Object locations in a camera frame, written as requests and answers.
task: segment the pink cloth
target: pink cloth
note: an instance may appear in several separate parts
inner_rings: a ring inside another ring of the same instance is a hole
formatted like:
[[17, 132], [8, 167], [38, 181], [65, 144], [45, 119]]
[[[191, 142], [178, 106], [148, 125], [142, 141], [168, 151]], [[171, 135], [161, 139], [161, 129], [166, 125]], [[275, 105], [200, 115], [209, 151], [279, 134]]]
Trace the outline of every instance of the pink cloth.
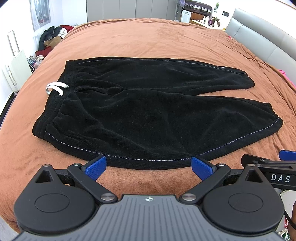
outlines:
[[288, 76], [286, 76], [286, 72], [279, 69], [279, 71], [286, 77], [287, 80], [289, 80], [291, 82], [292, 85], [294, 85], [294, 83], [288, 78]]

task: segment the seam stitching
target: seam stitching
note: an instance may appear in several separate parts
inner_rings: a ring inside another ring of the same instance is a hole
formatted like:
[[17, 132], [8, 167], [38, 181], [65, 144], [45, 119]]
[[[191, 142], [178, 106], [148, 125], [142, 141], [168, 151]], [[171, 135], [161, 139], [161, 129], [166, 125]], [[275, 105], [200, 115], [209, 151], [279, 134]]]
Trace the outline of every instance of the seam stitching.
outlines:
[[[266, 130], [267, 128], [269, 128], [269, 127], [273, 126], [275, 123], [277, 123], [278, 120], [279, 120], [279, 118], [278, 118], [273, 124], [271, 124], [270, 126], [264, 128], [264, 129], [261, 129], [261, 130], [258, 130], [258, 131], [255, 131], [255, 132], [252, 132], [252, 133], [250, 133], [250, 134], [248, 134], [248, 135], [245, 135], [245, 136], [243, 136], [243, 137], [237, 138], [237, 139], [235, 139], [235, 140], [233, 140], [233, 141], [231, 141], [231, 142], [228, 142], [228, 143], [226, 143], [226, 144], [224, 144], [224, 145], [222, 145], [222, 146], [220, 146], [220, 147], [217, 147], [217, 148], [214, 148], [214, 149], [212, 149], [212, 150], [206, 151], [206, 152], [204, 152], [204, 153], [202, 153], [202, 154], [199, 154], [198, 156], [201, 156], [201, 155], [204, 155], [204, 154], [206, 154], [206, 153], [208, 153], [208, 152], [211, 152], [211, 151], [217, 150], [217, 149], [219, 149], [219, 148], [221, 148], [221, 147], [224, 147], [224, 146], [226, 146], [226, 145], [228, 145], [228, 144], [230, 144], [230, 143], [233, 143], [233, 142], [235, 142], [235, 141], [237, 141], [237, 140], [239, 140], [239, 139], [241, 139], [241, 138], [247, 137], [247, 136], [249, 136], [249, 135], [251, 135], [251, 134], [257, 133], [257, 132], [259, 132], [259, 131]], [[53, 135], [51, 135], [51, 134], [48, 133], [47, 131], [46, 131], [46, 133], [47, 133], [48, 135], [50, 135], [52, 138], [54, 138], [55, 140], [57, 140], [58, 142], [60, 142], [60, 143], [62, 143], [62, 144], [64, 144], [64, 145], [66, 145], [66, 146], [68, 146], [68, 147], [76, 148], [76, 149], [79, 149], [79, 150], [82, 150], [82, 151], [88, 151], [88, 152], [96, 153], [96, 154], [99, 154], [99, 155], [110, 156], [110, 157], [116, 157], [116, 158], [122, 158], [122, 159], [128, 159], [128, 160], [138, 160], [138, 161], [182, 161], [182, 160], [189, 160], [189, 159], [191, 159], [191, 157], [188, 157], [188, 158], [183, 158], [183, 159], [172, 159], [172, 160], [147, 160], [147, 159], [136, 159], [136, 158], [123, 157], [123, 156], [113, 156], [113, 155], [109, 155], [109, 154], [105, 154], [105, 153], [100, 153], [100, 152], [91, 151], [91, 150], [87, 150], [87, 149], [78, 148], [78, 147], [75, 147], [75, 146], [68, 145], [68, 144], [66, 144], [66, 143], [64, 143], [64, 142], [59, 141], [57, 138], [55, 138]]]
[[[90, 60], [90, 61], [85, 61], [85, 62], [81, 62], [81, 63], [78, 63], [78, 64], [84, 64], [84, 63], [88, 63], [88, 62], [97, 62], [97, 61], [105, 61], [105, 60], [130, 60], [128, 58], [110, 58], [110, 59], [97, 59], [97, 60]], [[215, 68], [215, 69], [223, 69], [225, 71], [229, 71], [229, 72], [232, 72], [232, 73], [235, 73], [235, 74], [246, 74], [245, 72], [234, 72], [234, 71], [231, 71], [231, 70], [228, 70], [228, 69], [225, 69], [225, 67], [222, 67], [222, 66], [218, 66], [216, 65], [217, 67], [214, 67], [214, 66], [210, 66], [210, 65], [205, 65], [205, 64], [198, 64], [198, 63], [191, 63], [191, 62], [186, 62], [186, 61], [178, 61], [178, 60], [166, 60], [166, 59], [147, 59], [147, 58], [141, 58], [141, 60], [154, 60], [154, 61], [157, 61], [157, 60], [160, 60], [160, 61], [169, 61], [169, 62], [179, 62], [179, 63], [187, 63], [187, 64], [197, 64], [197, 65], [202, 65], [202, 66], [206, 66], [206, 67], [210, 67], [210, 68]]]

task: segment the black velvet pants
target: black velvet pants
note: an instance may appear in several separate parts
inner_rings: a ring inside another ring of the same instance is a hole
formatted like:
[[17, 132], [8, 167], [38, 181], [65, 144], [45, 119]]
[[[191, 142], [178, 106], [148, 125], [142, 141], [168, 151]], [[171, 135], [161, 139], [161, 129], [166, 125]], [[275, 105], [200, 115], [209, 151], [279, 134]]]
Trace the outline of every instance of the black velvet pants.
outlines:
[[277, 132], [269, 103], [196, 96], [247, 89], [239, 69], [182, 59], [103, 57], [67, 61], [33, 134], [70, 155], [133, 169], [190, 166], [192, 156], [221, 157]]

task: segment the brown bedsheet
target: brown bedsheet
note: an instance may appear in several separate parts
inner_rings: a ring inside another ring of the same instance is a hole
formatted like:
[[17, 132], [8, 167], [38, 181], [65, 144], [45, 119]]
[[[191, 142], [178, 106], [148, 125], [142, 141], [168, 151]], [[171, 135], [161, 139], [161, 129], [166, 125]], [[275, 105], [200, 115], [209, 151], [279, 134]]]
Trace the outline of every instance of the brown bedsheet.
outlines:
[[[48, 95], [45, 87], [58, 80], [65, 61], [101, 56], [180, 58], [244, 70], [254, 80], [247, 90], [225, 90], [223, 95], [270, 102], [284, 124], [272, 136], [213, 160], [241, 168], [240, 158], [248, 153], [278, 159], [281, 149], [296, 150], [296, 90], [275, 69], [220, 30], [160, 19], [103, 20], [73, 29], [45, 58], [17, 95], [0, 129], [0, 215], [17, 230], [13, 205], [32, 176], [45, 163], [56, 169], [85, 161], [55, 149], [32, 135]], [[121, 194], [176, 194], [200, 180], [191, 168], [141, 171], [107, 167], [97, 180]]]

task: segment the red bag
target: red bag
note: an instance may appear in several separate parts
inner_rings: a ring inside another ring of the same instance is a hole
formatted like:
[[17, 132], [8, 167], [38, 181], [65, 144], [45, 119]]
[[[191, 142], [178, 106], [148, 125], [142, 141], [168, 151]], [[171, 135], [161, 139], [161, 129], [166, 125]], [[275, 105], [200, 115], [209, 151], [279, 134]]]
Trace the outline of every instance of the red bag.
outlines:
[[48, 55], [48, 53], [52, 50], [51, 47], [46, 47], [45, 50], [41, 50], [41, 51], [36, 51], [35, 52], [35, 55], [38, 56], [38, 55], [43, 55], [44, 57], [46, 55]]

